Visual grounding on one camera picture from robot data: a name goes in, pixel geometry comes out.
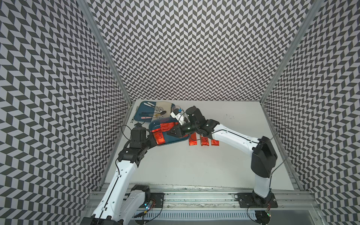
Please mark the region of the teal storage box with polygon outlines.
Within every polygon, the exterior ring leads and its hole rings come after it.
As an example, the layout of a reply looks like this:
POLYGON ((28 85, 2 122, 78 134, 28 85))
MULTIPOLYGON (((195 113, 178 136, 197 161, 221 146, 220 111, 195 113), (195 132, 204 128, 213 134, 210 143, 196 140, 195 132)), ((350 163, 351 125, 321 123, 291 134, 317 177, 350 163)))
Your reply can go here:
MULTIPOLYGON (((171 118, 171 117, 154 120, 149 124, 149 130, 152 131, 152 130, 158 129, 158 128, 160 128, 161 123, 167 123, 167 122, 177 122, 177 120, 174 119, 174 118, 171 118)), ((163 132, 163 135, 164 135, 164 138, 166 140, 166 143, 163 144, 163 145, 182 142, 182 141, 185 141, 185 140, 189 139, 189 135, 184 136, 182 138, 169 136, 167 134, 167 132, 163 132)))

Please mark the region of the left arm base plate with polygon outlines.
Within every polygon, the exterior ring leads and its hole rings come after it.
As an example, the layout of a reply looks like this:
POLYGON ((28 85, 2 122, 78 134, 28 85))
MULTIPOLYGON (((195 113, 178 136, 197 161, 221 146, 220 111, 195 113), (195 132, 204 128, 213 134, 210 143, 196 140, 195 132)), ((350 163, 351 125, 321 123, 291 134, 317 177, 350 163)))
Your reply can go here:
POLYGON ((163 192, 154 192, 151 193, 149 196, 145 197, 145 202, 140 205, 139 209, 150 209, 150 206, 152 206, 152 208, 162 208, 164 205, 164 200, 165 200, 165 193, 163 192))

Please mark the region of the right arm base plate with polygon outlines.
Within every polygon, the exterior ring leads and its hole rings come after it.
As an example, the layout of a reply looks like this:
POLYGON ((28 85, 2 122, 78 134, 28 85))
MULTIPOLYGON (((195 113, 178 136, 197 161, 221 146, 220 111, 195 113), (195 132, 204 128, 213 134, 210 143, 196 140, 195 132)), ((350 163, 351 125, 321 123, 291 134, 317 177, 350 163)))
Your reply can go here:
POLYGON ((239 202, 241 208, 278 208, 278 202, 275 195, 270 191, 268 196, 263 198, 259 195, 252 193, 241 192, 237 193, 236 199, 239 202))

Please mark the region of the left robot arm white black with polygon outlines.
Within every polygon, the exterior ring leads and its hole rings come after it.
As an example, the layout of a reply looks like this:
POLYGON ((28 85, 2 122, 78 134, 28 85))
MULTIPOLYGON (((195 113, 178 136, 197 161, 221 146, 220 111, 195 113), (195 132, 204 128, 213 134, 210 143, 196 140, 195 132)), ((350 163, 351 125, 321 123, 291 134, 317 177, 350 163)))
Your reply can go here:
POLYGON ((82 219, 81 225, 127 225, 139 207, 149 202, 151 191, 147 185, 135 185, 127 199, 124 198, 141 160, 155 146, 157 142, 153 134, 141 123, 137 123, 118 155, 115 173, 106 193, 93 213, 82 219))

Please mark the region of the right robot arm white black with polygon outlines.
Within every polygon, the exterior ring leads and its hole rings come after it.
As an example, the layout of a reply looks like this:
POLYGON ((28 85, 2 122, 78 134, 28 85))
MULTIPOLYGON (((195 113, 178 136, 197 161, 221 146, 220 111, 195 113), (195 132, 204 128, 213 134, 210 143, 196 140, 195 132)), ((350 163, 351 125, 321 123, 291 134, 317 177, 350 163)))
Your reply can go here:
POLYGON ((254 198, 264 200, 270 197, 272 172, 278 156, 268 137, 255 138, 231 130, 216 120, 206 119, 195 106, 186 111, 174 108, 170 116, 179 123, 167 132, 170 136, 180 138, 197 133, 247 154, 251 159, 251 170, 255 174, 254 198))

